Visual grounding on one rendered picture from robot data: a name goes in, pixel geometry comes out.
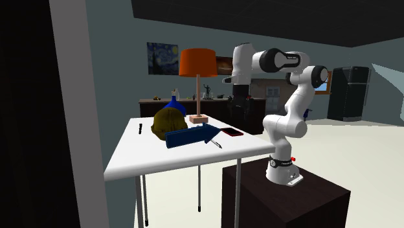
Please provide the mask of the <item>starry night wall picture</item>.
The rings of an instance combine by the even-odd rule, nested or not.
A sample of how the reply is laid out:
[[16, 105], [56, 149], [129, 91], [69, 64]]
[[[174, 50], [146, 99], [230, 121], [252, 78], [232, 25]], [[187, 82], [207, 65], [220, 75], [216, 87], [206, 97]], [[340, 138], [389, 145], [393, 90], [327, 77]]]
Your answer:
[[147, 43], [148, 74], [178, 75], [179, 48], [178, 45], [165, 43]]

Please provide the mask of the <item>dark sideboard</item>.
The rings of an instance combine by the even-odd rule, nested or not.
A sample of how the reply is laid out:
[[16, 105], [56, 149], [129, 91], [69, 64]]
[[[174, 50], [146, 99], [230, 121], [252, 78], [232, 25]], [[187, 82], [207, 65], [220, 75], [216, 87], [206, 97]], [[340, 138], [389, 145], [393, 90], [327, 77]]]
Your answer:
[[[140, 99], [140, 116], [153, 117], [160, 109], [165, 107], [171, 101], [170, 98], [162, 98], [160, 100]], [[263, 98], [254, 98], [251, 108], [251, 114], [246, 120], [236, 123], [230, 117], [230, 111], [227, 106], [227, 99], [214, 99], [201, 101], [201, 113], [208, 115], [216, 120], [220, 120], [228, 125], [231, 125], [239, 130], [250, 133], [251, 135], [259, 135], [264, 131], [262, 125], [265, 117], [265, 100]]]

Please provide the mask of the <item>blue arrow-shaped block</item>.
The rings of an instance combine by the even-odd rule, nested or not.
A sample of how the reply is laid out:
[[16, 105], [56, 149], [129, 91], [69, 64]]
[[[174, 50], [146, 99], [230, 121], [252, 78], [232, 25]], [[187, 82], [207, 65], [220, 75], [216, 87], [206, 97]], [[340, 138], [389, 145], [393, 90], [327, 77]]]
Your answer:
[[201, 126], [195, 126], [184, 130], [171, 131], [164, 134], [166, 138], [166, 147], [175, 148], [178, 146], [197, 143], [200, 141], [204, 141], [205, 144], [207, 144], [220, 131], [220, 128], [207, 123], [203, 123]]

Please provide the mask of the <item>dark orange wall picture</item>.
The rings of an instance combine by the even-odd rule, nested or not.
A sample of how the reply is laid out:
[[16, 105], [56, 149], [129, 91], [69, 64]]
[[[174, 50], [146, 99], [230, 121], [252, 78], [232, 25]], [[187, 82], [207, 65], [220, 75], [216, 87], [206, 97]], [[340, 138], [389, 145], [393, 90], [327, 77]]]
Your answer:
[[231, 75], [233, 66], [231, 57], [216, 57], [216, 67], [218, 75]]

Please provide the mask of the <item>dark robot stand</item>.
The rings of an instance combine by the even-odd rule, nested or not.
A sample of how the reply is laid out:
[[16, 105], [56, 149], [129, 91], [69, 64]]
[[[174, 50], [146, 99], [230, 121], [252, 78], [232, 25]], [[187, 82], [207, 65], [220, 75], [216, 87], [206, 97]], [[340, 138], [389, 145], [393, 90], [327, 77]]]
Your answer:
[[268, 158], [241, 165], [238, 228], [345, 228], [350, 191], [303, 168], [293, 187], [266, 176]]

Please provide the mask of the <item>blue flask with pale stopper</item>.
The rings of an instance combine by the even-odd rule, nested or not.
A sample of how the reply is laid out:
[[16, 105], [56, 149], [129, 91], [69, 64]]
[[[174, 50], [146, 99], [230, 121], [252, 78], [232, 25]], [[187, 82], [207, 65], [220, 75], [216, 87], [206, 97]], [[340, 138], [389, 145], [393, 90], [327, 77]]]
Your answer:
[[182, 115], [185, 117], [186, 116], [186, 108], [183, 105], [181, 105], [178, 100], [179, 100], [179, 92], [178, 92], [177, 89], [174, 89], [172, 91], [172, 99], [171, 99], [171, 101], [167, 105], [165, 105], [164, 108], [178, 109], [182, 113]]

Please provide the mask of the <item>red phone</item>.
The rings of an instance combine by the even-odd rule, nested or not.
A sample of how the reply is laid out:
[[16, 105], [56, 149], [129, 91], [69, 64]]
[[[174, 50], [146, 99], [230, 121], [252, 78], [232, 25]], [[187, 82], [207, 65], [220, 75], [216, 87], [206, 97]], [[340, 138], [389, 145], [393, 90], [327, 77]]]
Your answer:
[[234, 128], [221, 128], [221, 131], [232, 137], [243, 135], [243, 132], [236, 130]]

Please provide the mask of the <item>window with brown frame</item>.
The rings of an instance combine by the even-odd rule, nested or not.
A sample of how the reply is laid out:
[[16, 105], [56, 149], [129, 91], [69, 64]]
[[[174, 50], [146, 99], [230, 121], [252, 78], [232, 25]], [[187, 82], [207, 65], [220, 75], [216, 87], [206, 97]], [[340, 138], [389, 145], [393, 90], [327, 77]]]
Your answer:
[[332, 72], [328, 71], [327, 80], [318, 88], [315, 89], [316, 95], [330, 95]]

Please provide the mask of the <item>white table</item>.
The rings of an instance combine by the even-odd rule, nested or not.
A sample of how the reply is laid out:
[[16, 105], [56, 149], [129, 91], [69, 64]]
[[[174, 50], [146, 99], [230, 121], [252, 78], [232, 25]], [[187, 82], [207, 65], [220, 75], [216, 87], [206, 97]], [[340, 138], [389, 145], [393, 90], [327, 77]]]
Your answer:
[[[142, 134], [139, 135], [139, 123]], [[201, 166], [236, 159], [270, 154], [275, 146], [268, 141], [244, 132], [231, 137], [222, 131], [214, 137], [222, 148], [211, 142], [197, 142], [176, 148], [167, 148], [151, 131], [152, 117], [129, 120], [121, 139], [104, 171], [104, 180], [113, 181], [133, 177], [137, 199], [142, 196], [140, 177], [146, 174], [165, 172], [180, 168]]]

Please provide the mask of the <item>orange shade table lamp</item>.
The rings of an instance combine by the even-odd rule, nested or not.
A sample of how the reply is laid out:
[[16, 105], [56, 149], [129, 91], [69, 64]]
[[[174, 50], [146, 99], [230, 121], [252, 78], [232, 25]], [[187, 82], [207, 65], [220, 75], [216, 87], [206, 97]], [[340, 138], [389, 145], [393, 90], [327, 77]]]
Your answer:
[[192, 124], [207, 123], [208, 117], [201, 114], [200, 78], [217, 76], [216, 52], [211, 49], [185, 49], [181, 51], [179, 76], [196, 77], [197, 114], [189, 116]]

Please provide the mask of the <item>olive knitted beanie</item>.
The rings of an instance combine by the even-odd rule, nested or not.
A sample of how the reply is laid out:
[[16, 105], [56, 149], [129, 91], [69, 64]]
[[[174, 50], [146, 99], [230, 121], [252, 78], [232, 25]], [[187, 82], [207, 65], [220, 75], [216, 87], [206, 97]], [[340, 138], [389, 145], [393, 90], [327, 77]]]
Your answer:
[[183, 114], [176, 108], [163, 108], [153, 117], [151, 131], [160, 140], [165, 141], [165, 133], [188, 129]]

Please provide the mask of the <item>black refrigerator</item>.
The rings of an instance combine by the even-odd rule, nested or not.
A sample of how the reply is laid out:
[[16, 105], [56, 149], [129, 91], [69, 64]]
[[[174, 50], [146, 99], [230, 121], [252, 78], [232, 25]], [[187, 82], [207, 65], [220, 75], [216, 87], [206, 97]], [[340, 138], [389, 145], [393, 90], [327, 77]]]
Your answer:
[[368, 67], [338, 67], [332, 71], [327, 118], [344, 122], [362, 119], [368, 89]]

